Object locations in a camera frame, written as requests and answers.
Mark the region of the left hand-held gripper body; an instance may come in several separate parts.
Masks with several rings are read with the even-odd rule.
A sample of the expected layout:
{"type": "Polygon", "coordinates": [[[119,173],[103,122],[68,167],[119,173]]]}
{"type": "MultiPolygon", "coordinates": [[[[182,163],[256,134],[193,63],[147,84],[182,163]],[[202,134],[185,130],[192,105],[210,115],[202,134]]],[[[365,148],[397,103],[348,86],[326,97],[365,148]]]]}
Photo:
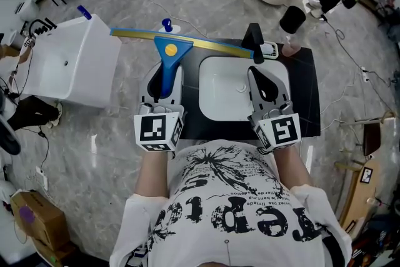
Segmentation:
{"type": "Polygon", "coordinates": [[[184,127],[185,109],[178,99],[141,96],[134,115],[136,144],[145,151],[174,151],[184,127]]]}

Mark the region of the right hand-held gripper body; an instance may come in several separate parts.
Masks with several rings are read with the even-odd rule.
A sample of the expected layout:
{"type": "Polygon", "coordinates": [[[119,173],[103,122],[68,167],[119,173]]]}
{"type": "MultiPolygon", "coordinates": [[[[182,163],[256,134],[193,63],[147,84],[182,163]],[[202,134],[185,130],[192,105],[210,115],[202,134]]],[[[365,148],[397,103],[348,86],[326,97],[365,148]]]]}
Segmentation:
{"type": "Polygon", "coordinates": [[[291,101],[285,101],[270,111],[254,111],[247,117],[265,152],[287,148],[301,141],[299,115],[293,112],[292,106],[291,101]]]}

